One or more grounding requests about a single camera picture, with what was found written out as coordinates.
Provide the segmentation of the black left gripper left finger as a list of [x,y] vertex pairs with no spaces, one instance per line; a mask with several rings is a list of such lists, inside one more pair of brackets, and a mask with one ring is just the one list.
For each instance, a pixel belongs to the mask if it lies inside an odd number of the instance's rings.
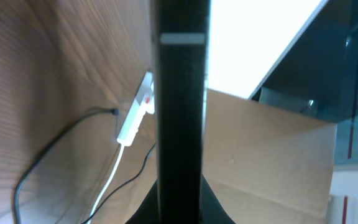
[[157,181],[126,224],[159,224]]

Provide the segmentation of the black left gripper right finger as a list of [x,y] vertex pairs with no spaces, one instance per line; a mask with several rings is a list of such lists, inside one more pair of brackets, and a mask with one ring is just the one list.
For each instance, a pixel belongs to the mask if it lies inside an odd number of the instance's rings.
[[200,223],[234,224],[234,221],[225,212],[203,175],[201,176],[200,190]]

